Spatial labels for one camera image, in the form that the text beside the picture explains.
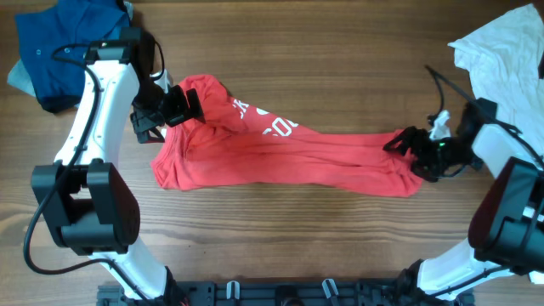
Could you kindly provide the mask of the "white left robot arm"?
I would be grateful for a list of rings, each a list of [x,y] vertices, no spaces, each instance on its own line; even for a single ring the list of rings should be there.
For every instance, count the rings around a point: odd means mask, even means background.
[[[121,299],[133,305],[186,305],[187,295],[169,268],[157,261],[139,236],[140,210],[118,172],[122,131],[131,122],[141,144],[161,143],[160,127],[175,127],[204,115],[195,90],[154,73],[163,56],[151,38],[92,42],[80,67],[86,85],[69,136],[31,187],[43,219],[59,247],[99,264],[120,283]]]

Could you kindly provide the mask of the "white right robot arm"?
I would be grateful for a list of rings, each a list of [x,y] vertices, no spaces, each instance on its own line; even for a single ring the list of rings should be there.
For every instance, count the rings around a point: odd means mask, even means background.
[[[467,239],[436,258],[418,260],[397,279],[373,290],[392,305],[466,305],[471,288],[513,275],[543,282],[543,160],[520,130],[497,117],[487,99],[465,105],[453,137],[408,127],[384,145],[411,151],[411,170],[428,182],[448,169],[487,166],[495,181],[473,215]]]

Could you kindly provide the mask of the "red t-shirt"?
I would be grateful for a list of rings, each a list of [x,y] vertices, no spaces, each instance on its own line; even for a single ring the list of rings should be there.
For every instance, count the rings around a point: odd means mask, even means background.
[[[330,134],[233,97],[212,75],[186,77],[205,120],[166,130],[151,162],[163,189],[195,190],[237,184],[321,184],[371,196],[409,197],[422,186],[410,154],[383,150],[392,133]]]

